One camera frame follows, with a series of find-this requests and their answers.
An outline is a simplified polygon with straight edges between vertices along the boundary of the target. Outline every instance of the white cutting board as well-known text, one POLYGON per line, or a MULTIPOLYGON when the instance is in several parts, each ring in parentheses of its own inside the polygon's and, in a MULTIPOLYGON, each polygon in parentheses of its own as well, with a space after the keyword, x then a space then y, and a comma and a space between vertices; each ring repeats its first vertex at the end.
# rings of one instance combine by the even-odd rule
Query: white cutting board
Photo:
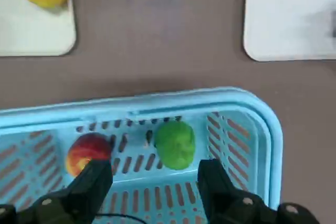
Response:
POLYGON ((0 0, 1 56, 59 56, 75 44, 72 0, 50 12, 28 0, 0 0))
POLYGON ((336 0, 246 0, 244 47, 255 60, 336 59, 333 30, 336 0))

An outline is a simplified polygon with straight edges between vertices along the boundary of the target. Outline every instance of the apple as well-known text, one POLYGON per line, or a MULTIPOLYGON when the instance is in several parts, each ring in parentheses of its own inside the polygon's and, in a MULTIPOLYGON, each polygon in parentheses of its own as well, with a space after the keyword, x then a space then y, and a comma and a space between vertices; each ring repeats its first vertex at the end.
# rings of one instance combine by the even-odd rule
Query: apple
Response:
POLYGON ((111 159, 112 148, 104 135, 89 133, 79 137, 71 146, 67 158, 66 169, 76 177, 91 159, 111 159))

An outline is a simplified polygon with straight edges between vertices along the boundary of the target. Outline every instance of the plastic basket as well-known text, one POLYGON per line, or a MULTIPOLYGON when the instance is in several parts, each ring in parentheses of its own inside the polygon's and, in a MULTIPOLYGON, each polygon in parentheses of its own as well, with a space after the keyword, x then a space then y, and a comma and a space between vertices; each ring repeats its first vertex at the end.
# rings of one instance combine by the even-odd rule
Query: plastic basket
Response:
MULTIPOLYGON (((134 215, 148 223, 203 223, 197 168, 218 158, 235 186, 267 205, 280 201, 282 131, 273 111, 241 89, 217 88, 103 99, 0 112, 0 203, 24 209, 73 177, 65 157, 81 135, 115 141, 114 181, 101 212, 134 215), (192 126, 196 153, 182 171, 164 167, 153 145, 159 125, 192 126)), ((97 223, 135 223, 102 217, 97 223)))

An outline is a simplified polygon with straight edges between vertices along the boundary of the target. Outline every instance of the tabletop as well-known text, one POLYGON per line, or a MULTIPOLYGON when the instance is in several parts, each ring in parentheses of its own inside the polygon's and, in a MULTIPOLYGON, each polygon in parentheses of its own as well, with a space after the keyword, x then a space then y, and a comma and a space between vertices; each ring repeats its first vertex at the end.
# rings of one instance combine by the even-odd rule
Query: tabletop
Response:
POLYGON ((282 199, 332 223, 336 62, 251 60, 242 47, 245 0, 74 2, 78 38, 68 55, 0 59, 1 109, 217 86, 247 89, 282 123, 282 199))

